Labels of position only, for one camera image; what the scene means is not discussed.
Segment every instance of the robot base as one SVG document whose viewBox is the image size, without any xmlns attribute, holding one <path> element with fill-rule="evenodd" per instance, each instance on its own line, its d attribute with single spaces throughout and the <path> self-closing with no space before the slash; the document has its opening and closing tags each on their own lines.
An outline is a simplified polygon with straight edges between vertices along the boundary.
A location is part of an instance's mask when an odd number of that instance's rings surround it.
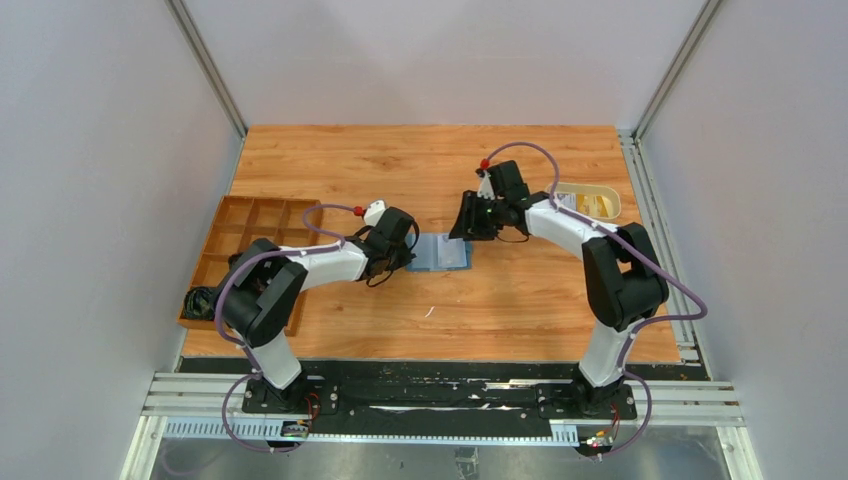
<svg viewBox="0 0 848 480">
<path fill-rule="evenodd" d="M 634 420 L 636 418 L 636 402 L 633 401 L 633 390 L 629 385 L 621 385 L 608 400 L 604 401 L 603 405 L 598 405 L 588 412 L 584 411 L 572 396 L 570 384 L 547 383 L 536 385 L 539 416 L 547 419 L 593 418 L 612 420 L 615 415 L 612 405 L 615 405 L 622 420 Z"/>
<path fill-rule="evenodd" d="M 317 395 L 320 401 L 316 401 L 310 395 L 312 393 Z M 248 380 L 242 411 L 307 414 L 307 397 L 311 399 L 313 408 L 317 408 L 316 404 L 320 405 L 321 416 L 333 415 L 338 411 L 339 385 L 324 379 L 312 379 L 303 373 L 285 390 L 275 388 L 264 379 Z"/>
</svg>

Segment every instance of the yellow container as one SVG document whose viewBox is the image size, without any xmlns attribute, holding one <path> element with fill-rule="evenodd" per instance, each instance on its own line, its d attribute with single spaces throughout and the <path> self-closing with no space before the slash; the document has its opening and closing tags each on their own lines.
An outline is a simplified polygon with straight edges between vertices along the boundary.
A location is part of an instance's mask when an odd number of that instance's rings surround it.
<svg viewBox="0 0 848 480">
<path fill-rule="evenodd" d="M 551 186 L 548 185 L 545 191 L 550 192 Z M 621 198 L 610 187 L 558 183 L 556 196 L 563 206 L 598 220 L 614 220 L 621 215 Z"/>
</svg>

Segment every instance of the wooden table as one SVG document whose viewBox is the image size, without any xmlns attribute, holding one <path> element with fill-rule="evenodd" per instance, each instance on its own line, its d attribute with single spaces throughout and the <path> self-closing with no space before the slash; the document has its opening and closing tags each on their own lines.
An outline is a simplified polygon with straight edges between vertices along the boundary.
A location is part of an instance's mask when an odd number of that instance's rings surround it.
<svg viewBox="0 0 848 480">
<path fill-rule="evenodd" d="M 422 232 L 447 232 L 462 192 L 479 184 L 480 160 L 514 140 L 549 149 L 563 181 L 618 191 L 617 223 L 640 221 L 612 127 L 254 126 L 231 193 L 351 206 L 382 198 L 412 214 Z M 518 161 L 531 191 L 551 182 L 550 164 L 531 149 L 514 148 L 498 159 Z M 361 225 L 348 212 L 325 211 L 324 228 L 352 234 Z M 378 288 L 339 283 L 310 290 L 292 349 L 322 358 L 580 359 L 594 319 L 577 259 L 532 238 L 521 245 L 476 243 L 472 264 L 448 273 L 399 271 Z M 183 353 L 238 354 L 213 331 L 190 331 Z M 631 360 L 678 361 L 670 326 L 645 329 Z"/>
</svg>

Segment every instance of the white wall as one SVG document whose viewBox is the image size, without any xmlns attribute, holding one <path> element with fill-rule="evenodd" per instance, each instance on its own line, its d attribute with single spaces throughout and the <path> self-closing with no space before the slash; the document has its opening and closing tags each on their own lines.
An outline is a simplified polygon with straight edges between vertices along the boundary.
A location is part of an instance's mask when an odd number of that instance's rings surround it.
<svg viewBox="0 0 848 480">
<path fill-rule="evenodd" d="M 848 3 L 725 2 L 645 141 L 767 479 L 845 478 Z"/>
<path fill-rule="evenodd" d="M 189 0 L 249 124 L 632 127 L 703 0 Z"/>
<path fill-rule="evenodd" d="M 164 2 L 0 2 L 0 477 L 118 476 L 239 145 Z"/>
</svg>

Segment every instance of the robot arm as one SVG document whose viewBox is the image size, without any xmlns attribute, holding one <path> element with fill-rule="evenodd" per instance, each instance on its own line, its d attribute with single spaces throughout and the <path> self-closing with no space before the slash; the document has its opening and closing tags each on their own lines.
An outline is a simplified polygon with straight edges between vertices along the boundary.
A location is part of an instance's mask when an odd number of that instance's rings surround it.
<svg viewBox="0 0 848 480">
<path fill-rule="evenodd" d="M 493 240 L 504 227 L 511 226 L 524 235 L 545 238 L 583 261 L 589 305 L 596 321 L 589 348 L 572 375 L 572 400 L 587 413 L 605 407 L 622 385 L 622 360 L 629 353 L 622 350 L 630 332 L 668 299 L 665 280 L 604 233 L 558 212 L 547 193 L 530 194 L 514 161 L 481 168 L 477 174 L 480 188 L 463 193 L 451 238 Z M 656 262 L 641 225 L 590 221 L 616 232 Z M 630 270 L 622 272 L 619 262 L 629 263 Z"/>
<path fill-rule="evenodd" d="M 283 395 L 293 383 L 305 380 L 283 332 L 300 292 L 334 282 L 370 282 L 391 275 L 415 257 L 405 243 L 410 228 L 418 231 L 412 216 L 386 207 L 382 200 L 372 203 L 362 216 L 366 226 L 357 235 L 347 237 L 341 248 L 324 253 L 278 247 L 260 238 L 238 258 L 218 287 L 216 301 L 232 273 L 251 258 L 276 250 L 291 252 L 247 268 L 233 282 L 223 305 L 223 320 L 244 341 L 264 380 Z M 293 401 L 302 397 L 297 391 L 287 396 Z"/>
</svg>

